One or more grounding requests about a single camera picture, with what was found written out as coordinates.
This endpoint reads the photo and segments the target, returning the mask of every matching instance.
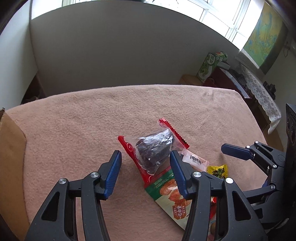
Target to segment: red snack wrapper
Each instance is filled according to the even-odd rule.
[[[139,169],[145,187],[172,150],[182,151],[189,147],[166,119],[159,119],[158,124],[161,130],[145,137],[118,136],[119,142]]]

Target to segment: small white packet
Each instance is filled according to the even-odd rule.
[[[183,155],[182,161],[189,163],[195,170],[199,172],[206,172],[209,162],[198,155],[195,155],[191,151],[184,149],[181,153]]]

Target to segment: window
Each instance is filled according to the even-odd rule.
[[[63,6],[94,0],[63,0]],[[264,0],[145,0],[209,26],[242,49],[260,17]]]

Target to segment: yellow snack packet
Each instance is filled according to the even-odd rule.
[[[207,167],[207,173],[215,176],[215,177],[218,177],[220,179],[225,179],[228,177],[228,168],[227,168],[227,165],[224,164],[222,166],[208,166]]]

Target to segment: green box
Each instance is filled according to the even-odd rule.
[[[208,53],[200,70],[197,73],[199,80],[204,83],[205,80],[214,72],[215,67],[220,61],[226,61],[227,54],[223,51],[216,52],[214,54]]]

